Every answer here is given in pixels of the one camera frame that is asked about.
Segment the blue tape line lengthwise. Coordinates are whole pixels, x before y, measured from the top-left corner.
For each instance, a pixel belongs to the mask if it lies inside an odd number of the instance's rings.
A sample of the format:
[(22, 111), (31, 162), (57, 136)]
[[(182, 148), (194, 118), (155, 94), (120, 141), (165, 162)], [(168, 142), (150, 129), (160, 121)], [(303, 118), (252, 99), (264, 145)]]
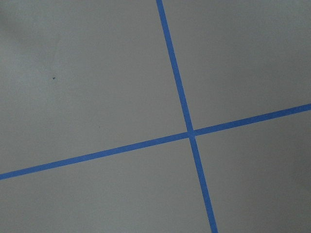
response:
[(201, 157), (200, 157), (200, 153), (199, 153), (199, 149), (197, 145), (194, 128), (192, 125), (192, 120), (191, 120), (191, 116), (189, 112), (189, 107), (188, 107), (182, 79), (180, 76), (180, 71), (179, 71), (176, 55), (174, 52), (173, 41), (171, 38), (171, 33), (170, 33), (167, 18), (166, 18), (163, 1), (157, 0), (156, 4), (157, 4), (161, 26), (162, 26), (162, 30), (164, 33), (167, 51), (168, 51), (168, 55), (169, 55), (169, 59), (170, 59), (170, 63), (171, 63), (171, 67), (172, 67), (172, 71), (174, 75), (174, 80), (175, 80), (175, 84), (176, 84), (176, 88), (177, 88), (177, 92), (178, 92), (178, 96), (179, 96), (179, 100), (181, 104), (181, 109), (183, 112), (188, 139), (190, 142), (193, 159), (194, 159), (194, 163), (196, 166), (196, 172), (197, 172), (198, 180), (200, 183), (204, 205), (205, 205), (205, 209), (207, 212), (209, 226), (210, 226), (212, 233), (217, 233), (218, 232), (217, 223), (216, 223), (214, 211), (213, 211), (210, 196), (209, 196), (208, 185), (207, 185), (206, 178), (205, 178), (205, 173), (204, 173), (204, 169), (203, 169), (203, 165), (202, 165), (202, 161), (201, 161)]

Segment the blue tape line crosswise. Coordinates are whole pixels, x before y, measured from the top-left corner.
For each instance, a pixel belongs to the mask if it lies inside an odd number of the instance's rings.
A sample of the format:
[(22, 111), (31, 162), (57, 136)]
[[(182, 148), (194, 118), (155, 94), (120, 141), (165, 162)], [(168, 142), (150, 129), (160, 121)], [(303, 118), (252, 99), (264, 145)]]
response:
[[(227, 129), (237, 128), (240, 126), (254, 124), (257, 122), (267, 121), (267, 120), (271, 120), (271, 119), (275, 119), (275, 118), (280, 118), (280, 117), (285, 117), (285, 116), (289, 116), (289, 115), (294, 115), (294, 114), (306, 112), (306, 111), (309, 111), (310, 109), (311, 109), (310, 104), (300, 105), (300, 106), (293, 107), (293, 108), (288, 108), (288, 109), (279, 110), (279, 111), (275, 111), (275, 112), (271, 112), (271, 113), (266, 113), (266, 114), (262, 114), (262, 115), (258, 115), (258, 116), (252, 116), (252, 117), (239, 119), (239, 120), (235, 120), (235, 121), (231, 121), (231, 122), (226, 122), (226, 123), (222, 123), (222, 124), (218, 124), (218, 125), (214, 125), (214, 126), (196, 129), (196, 130), (194, 130), (192, 135), (199, 136), (199, 135), (224, 131)], [(62, 166), (68, 166), (68, 165), (72, 165), (72, 164), (76, 164), (76, 163), (81, 163), (81, 162), (85, 162), (85, 161), (99, 159), (99, 158), (107, 157), (110, 155), (120, 154), (123, 152), (128, 152), (128, 151), (138, 150), (138, 149), (142, 149), (142, 148), (152, 147), (155, 145), (165, 144), (165, 143), (169, 143), (169, 142), (173, 142), (173, 141), (178, 141), (181, 139), (186, 139), (190, 135), (191, 134), (187, 133), (187, 132), (178, 133), (178, 134), (173, 134), (173, 135), (160, 137), (160, 138), (156, 138), (156, 139), (152, 139), (152, 140), (138, 142), (138, 143), (134, 143), (134, 144), (126, 145), (126, 146), (121, 146), (121, 147), (117, 147), (117, 148), (113, 148), (113, 149), (109, 149), (109, 150), (103, 150), (103, 151), (99, 151), (99, 152), (95, 152), (95, 153), (91, 153), (91, 154), (86, 154), (86, 155), (82, 155), (82, 156), (77, 156), (77, 157), (73, 157), (73, 158), (68, 158), (68, 159), (64, 159), (64, 160), (60, 160), (60, 161), (55, 161), (55, 162), (51, 162), (51, 163), (47, 163), (47, 164), (42, 164), (42, 165), (23, 168), (23, 169), (19, 169), (19, 170), (15, 170), (15, 171), (10, 171), (10, 172), (6, 172), (6, 173), (1, 174), (0, 179), (6, 180), (6, 179), (13, 178), (13, 177), (23, 176), (23, 175), (27, 175), (27, 174), (41, 172), (44, 170), (50, 170), (50, 169), (54, 169), (54, 168), (58, 168), (58, 167), (62, 167)]]

